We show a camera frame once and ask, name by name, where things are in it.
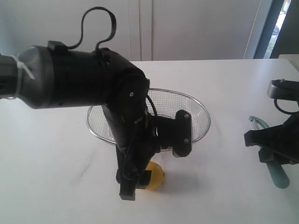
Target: tabletop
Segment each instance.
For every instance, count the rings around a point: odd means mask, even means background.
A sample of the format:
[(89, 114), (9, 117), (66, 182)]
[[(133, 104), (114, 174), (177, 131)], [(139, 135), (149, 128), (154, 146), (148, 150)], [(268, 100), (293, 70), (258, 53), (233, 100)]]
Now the tabletop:
[[(299, 165), (284, 165), (290, 186), (274, 186), (258, 147), (245, 147), (249, 115), (282, 124), (267, 97), (272, 79), (299, 81), (287, 60), (134, 62), (152, 88), (179, 91), (210, 112), (207, 135), (185, 158), (158, 156), (165, 181), (122, 201), (115, 148), (86, 127), (87, 107), (33, 110), (0, 100), (0, 223), (294, 224)], [(297, 110), (285, 102), (286, 110)]]

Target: metal basket rim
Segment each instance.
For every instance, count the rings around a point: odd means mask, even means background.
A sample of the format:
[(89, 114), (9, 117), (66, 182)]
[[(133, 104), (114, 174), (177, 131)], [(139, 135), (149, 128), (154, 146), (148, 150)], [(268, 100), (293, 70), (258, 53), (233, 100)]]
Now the metal basket rim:
[[(200, 139), (202, 139), (203, 137), (205, 137), (205, 135), (208, 133), (209, 129), (210, 129), (210, 126), (211, 126), (211, 116), (210, 116), (210, 113), (207, 111), (206, 107), (199, 101), (197, 100), (196, 98), (192, 97), (192, 96), (189, 96), (187, 94), (184, 94), (184, 93), (181, 93), (181, 92), (177, 92), (177, 91), (173, 91), (173, 90), (166, 90), (166, 89), (159, 89), (159, 88), (150, 88), (149, 90), (154, 90), (154, 91), (161, 91), (161, 92), (171, 92), (171, 93), (176, 93), (178, 95), (182, 95), (182, 96), (185, 96), (187, 98), (190, 98), (192, 100), (194, 100), (196, 103), (198, 103), (205, 111), (206, 115), (207, 115), (207, 118), (208, 118), (208, 125), (207, 125), (207, 128), (204, 132), (204, 134), (201, 136), (201, 137), (198, 137), (196, 138), (193, 142), (197, 142), (199, 141)], [(87, 128), (89, 129), (89, 131), (97, 138), (111, 144), (111, 145), (116, 145), (116, 142), (115, 141), (111, 141), (109, 139), (106, 139), (104, 137), (101, 137), (99, 135), (97, 135), (91, 128), (91, 125), (89, 123), (89, 116), (90, 116), (90, 112), (91, 110), (94, 108), (95, 106), (90, 106), (88, 108), (88, 111), (87, 111), (87, 115), (86, 115), (86, 125), (87, 125)]]

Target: wire mesh basket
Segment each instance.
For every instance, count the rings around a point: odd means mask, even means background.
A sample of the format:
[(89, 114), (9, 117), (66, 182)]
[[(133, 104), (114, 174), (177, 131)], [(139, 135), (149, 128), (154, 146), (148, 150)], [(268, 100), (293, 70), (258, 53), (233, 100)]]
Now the wire mesh basket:
[[(200, 140), (208, 132), (211, 124), (210, 114), (195, 98), (164, 89), (150, 89), (148, 95), (152, 99), (159, 116), (174, 119), (178, 110), (185, 110), (191, 114), (193, 142)], [(154, 114), (147, 99), (146, 104), (149, 113)], [(86, 123), (88, 129), (96, 137), (113, 145), (116, 144), (101, 106), (91, 106), (88, 109)]]

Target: white cabinet door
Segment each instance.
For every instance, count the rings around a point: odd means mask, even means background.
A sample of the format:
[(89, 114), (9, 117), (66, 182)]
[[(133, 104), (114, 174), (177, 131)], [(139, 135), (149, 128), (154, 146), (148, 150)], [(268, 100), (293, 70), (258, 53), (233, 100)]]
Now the white cabinet door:
[[(255, 51), (271, 4), (271, 0), (140, 1), (152, 2), (152, 14), (149, 7), (141, 5), (141, 22), (152, 22), (141, 27), (142, 54), (150, 54), (146, 60), (246, 58), (247, 47)], [(255, 21), (259, 28), (253, 27)]]
[[(74, 45), (80, 39), (83, 13), (103, 6), (117, 19), (113, 40), (102, 47), (120, 53), (129, 60), (140, 60), (138, 0), (7, 0), (0, 3), (0, 50), (2, 54), (16, 54), (30, 45), (47, 45), (47, 41), (61, 41)], [(95, 44), (106, 39), (111, 31), (107, 12), (90, 12), (84, 22), (84, 38), (78, 47), (93, 51)]]

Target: white zip tie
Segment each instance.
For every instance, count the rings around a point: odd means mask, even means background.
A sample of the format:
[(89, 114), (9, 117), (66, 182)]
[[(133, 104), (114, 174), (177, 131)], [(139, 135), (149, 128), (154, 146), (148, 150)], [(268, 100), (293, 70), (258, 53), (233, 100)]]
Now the white zip tie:
[(16, 99), (19, 94), (20, 94), (20, 91), (21, 91), (21, 84), (22, 84), (22, 69), (24, 69), (27, 74), (29, 75), (29, 77), (31, 79), (35, 79), (32, 72), (28, 69), (28, 67), (23, 63), (23, 62), (20, 62), (19, 59), (14, 56), (14, 55), (10, 55), (10, 57), (12, 57), (15, 62), (17, 63), (17, 68), (18, 68), (18, 81), (17, 81), (17, 88), (16, 88), (16, 91), (15, 91), (15, 95), (13, 97), (7, 97), (5, 99)]

